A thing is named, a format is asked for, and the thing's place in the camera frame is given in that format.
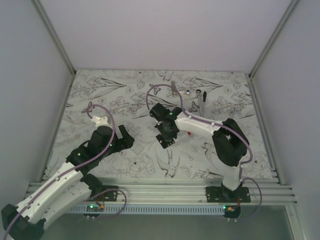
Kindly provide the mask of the clear plastic fuse box cover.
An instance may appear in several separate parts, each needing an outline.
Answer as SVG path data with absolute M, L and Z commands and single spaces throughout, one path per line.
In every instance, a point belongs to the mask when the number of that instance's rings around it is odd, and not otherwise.
M 134 143 L 133 146 L 130 149 L 136 156 L 141 155 L 144 150 L 145 147 L 143 145 L 141 145 L 140 143 Z

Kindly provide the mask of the black fuse box base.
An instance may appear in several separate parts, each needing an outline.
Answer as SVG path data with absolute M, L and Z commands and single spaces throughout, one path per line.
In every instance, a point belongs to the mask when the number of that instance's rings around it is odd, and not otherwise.
M 175 143 L 174 139 L 165 140 L 165 138 L 161 134 L 157 135 L 156 139 L 158 140 L 163 149 L 166 149 Z

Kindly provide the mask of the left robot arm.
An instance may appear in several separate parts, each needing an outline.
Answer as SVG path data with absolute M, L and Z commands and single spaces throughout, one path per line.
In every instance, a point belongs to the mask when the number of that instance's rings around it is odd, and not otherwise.
M 123 125 L 118 128 L 121 138 L 111 127 L 99 126 L 32 195 L 16 205 L 7 204 L 1 210 L 4 236 L 14 240 L 39 240 L 57 218 L 77 204 L 93 201 L 88 209 L 102 212 L 105 201 L 116 201 L 118 187 L 104 186 L 90 171 L 103 158 L 133 146 L 135 139 Z

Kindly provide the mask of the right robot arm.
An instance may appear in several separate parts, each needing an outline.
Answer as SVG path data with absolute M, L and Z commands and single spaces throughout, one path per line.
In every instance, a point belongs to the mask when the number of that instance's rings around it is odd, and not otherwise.
M 241 159 L 252 151 L 249 140 L 233 119 L 210 120 L 180 107 L 169 110 L 160 103 L 151 108 L 149 115 L 156 121 L 155 128 L 159 131 L 156 138 L 164 149 L 175 143 L 181 131 L 212 139 L 216 155 L 221 161 L 219 171 L 223 176 L 222 185 L 224 186 L 221 190 L 222 198 L 231 203 L 239 197 Z

